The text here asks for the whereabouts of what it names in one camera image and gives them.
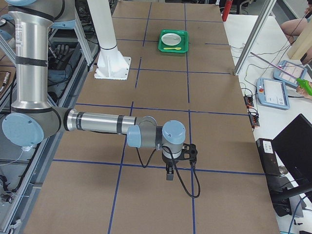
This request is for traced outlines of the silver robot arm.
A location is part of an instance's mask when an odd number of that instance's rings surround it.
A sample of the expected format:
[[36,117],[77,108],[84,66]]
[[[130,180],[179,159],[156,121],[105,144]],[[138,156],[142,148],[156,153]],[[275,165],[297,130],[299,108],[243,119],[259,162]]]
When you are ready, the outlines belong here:
[[74,130],[125,135],[130,147],[162,152],[168,180],[178,174],[176,164],[187,152],[186,130],[180,121],[159,126],[150,116],[78,112],[48,102],[48,33],[52,27],[75,27],[73,0],[10,0],[8,12],[15,21],[17,98],[2,130],[12,143],[32,146],[58,132]]

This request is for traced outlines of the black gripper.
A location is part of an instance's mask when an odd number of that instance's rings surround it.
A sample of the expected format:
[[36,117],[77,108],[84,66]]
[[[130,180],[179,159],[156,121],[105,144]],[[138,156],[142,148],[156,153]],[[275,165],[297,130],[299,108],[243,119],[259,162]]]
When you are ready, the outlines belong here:
[[168,181],[172,181],[174,179],[174,163],[173,160],[171,158],[171,156],[167,157],[164,155],[164,153],[162,153],[162,160],[165,162],[166,164],[166,180]]

